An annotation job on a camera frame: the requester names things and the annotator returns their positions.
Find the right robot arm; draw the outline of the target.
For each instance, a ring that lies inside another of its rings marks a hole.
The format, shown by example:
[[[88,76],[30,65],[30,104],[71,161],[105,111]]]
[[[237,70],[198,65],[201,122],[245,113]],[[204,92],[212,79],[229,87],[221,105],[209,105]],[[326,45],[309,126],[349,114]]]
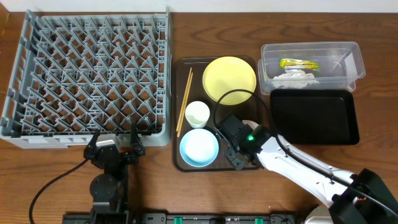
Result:
[[[305,189],[326,206],[333,223],[397,223],[397,200],[379,175],[369,169],[355,174],[330,166],[291,145],[274,130],[251,127],[231,114],[215,123],[235,169],[258,162]]]

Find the white paper napkin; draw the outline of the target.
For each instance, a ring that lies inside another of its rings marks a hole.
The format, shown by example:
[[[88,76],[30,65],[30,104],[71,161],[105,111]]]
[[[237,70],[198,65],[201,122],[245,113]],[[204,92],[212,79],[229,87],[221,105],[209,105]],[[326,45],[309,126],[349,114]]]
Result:
[[[306,73],[298,69],[286,70],[285,73],[272,79],[272,84],[275,88],[303,89],[309,85],[317,85],[319,83],[312,73]]]

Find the green snack wrapper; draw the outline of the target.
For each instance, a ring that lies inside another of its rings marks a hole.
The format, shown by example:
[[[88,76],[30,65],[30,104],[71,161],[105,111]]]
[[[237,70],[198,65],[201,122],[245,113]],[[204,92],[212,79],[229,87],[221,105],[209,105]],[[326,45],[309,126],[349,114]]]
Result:
[[[319,65],[309,60],[300,60],[294,58],[283,58],[279,63],[280,67],[285,70],[316,70],[319,71]]]

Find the pink bowl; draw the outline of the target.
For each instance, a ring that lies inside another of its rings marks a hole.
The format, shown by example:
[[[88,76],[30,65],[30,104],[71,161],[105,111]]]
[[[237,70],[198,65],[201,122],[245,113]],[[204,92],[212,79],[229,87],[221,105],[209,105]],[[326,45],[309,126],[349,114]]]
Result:
[[[243,120],[243,123],[249,125],[252,129],[256,129],[258,126],[256,122],[251,120]]]

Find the white cup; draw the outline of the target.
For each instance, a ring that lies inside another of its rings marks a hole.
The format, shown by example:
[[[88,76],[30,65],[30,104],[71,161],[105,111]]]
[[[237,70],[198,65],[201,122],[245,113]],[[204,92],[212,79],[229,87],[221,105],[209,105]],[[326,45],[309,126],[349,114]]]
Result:
[[[193,101],[185,109],[185,118],[189,125],[196,128],[204,128],[210,117],[210,109],[202,101]]]

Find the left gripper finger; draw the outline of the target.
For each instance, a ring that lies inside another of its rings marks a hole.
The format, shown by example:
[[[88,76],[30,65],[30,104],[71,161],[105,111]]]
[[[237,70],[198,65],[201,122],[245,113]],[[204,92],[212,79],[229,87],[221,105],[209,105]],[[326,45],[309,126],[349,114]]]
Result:
[[[130,145],[132,147],[140,146],[140,139],[137,133],[136,124],[131,123],[131,133],[130,133]]]
[[[96,147],[96,141],[97,141],[97,138],[98,138],[99,135],[100,135],[100,130],[97,129],[94,132],[93,137],[89,141],[88,145],[86,146],[87,149],[94,149]]]

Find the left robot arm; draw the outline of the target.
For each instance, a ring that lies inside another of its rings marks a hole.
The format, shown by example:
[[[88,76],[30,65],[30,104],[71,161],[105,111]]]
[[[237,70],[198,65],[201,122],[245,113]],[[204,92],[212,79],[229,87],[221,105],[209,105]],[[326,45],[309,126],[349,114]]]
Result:
[[[134,123],[129,143],[130,149],[121,152],[116,134],[100,134],[96,130],[85,147],[83,157],[103,170],[90,184],[93,197],[90,223],[137,223],[137,215],[129,209],[128,166],[138,163],[146,150]]]

